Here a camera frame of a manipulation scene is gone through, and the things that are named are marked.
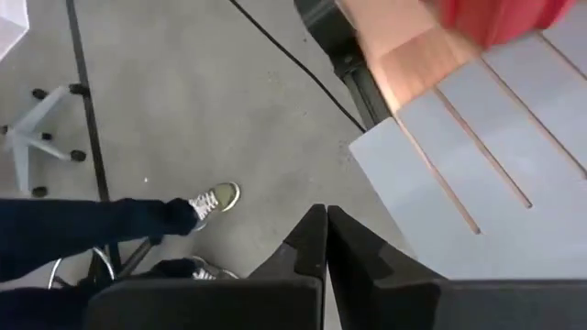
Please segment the person's shoe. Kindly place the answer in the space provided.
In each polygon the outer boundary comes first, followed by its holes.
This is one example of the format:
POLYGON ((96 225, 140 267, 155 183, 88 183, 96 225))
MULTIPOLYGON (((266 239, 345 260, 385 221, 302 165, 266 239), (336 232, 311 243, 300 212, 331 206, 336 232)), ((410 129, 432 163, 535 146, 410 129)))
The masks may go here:
POLYGON ((196 231, 203 229, 215 216, 232 209, 240 196, 240 186, 233 181, 227 181, 189 199, 188 204, 194 209, 194 215, 197 218, 194 229, 196 231))
POLYGON ((238 279, 238 275, 236 275, 234 272, 209 263, 204 258, 192 256, 192 262, 195 265, 193 272, 193 278, 195 280, 211 281, 238 279))

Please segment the short grey slotted divider panel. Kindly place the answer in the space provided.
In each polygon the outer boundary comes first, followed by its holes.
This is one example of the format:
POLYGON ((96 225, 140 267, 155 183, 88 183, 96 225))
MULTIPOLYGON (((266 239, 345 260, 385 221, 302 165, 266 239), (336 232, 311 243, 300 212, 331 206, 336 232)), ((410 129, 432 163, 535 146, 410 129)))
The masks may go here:
POLYGON ((452 279, 587 279, 587 0, 488 50, 422 3, 361 22, 389 117, 350 145, 416 258, 452 279))

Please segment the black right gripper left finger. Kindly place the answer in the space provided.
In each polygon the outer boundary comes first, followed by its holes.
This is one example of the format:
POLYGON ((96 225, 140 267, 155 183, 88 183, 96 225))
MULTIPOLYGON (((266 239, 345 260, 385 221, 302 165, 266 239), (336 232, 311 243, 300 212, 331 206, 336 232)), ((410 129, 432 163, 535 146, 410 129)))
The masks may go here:
POLYGON ((322 330, 327 209, 309 208, 239 280, 124 280, 95 296, 84 330, 322 330))

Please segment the white chair base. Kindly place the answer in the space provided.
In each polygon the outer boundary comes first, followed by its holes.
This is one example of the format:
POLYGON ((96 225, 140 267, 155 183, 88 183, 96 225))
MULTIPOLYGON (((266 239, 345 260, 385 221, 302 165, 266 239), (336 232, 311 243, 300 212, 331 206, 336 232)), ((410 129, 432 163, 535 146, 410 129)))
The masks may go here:
POLYGON ((62 85, 51 92, 39 88, 33 89, 31 95, 39 100, 39 103, 12 125, 0 126, 0 134, 6 137, 5 150, 10 151, 13 155, 17 187, 26 196, 43 198, 49 193, 46 186, 30 186, 29 150, 31 148, 38 149, 58 160, 69 162, 84 162, 86 160, 87 155, 84 151, 73 149, 69 153, 64 153, 50 143, 53 139, 51 133, 36 130, 39 123, 68 94, 89 96, 90 92, 89 88, 81 83, 62 85))

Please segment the large red plastic bin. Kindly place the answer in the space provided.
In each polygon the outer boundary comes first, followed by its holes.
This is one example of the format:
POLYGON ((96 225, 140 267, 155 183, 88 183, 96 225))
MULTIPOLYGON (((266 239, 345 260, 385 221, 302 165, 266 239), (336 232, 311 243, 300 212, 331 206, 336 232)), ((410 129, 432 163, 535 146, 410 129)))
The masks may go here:
POLYGON ((424 0, 445 28, 486 50, 550 28, 579 0, 424 0))

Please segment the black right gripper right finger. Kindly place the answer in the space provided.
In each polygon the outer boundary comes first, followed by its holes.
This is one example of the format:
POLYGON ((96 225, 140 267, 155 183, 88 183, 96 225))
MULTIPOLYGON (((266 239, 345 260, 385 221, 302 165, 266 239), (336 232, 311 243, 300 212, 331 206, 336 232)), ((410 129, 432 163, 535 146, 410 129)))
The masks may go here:
POLYGON ((448 280, 327 209, 343 330, 587 330, 587 280, 448 280))

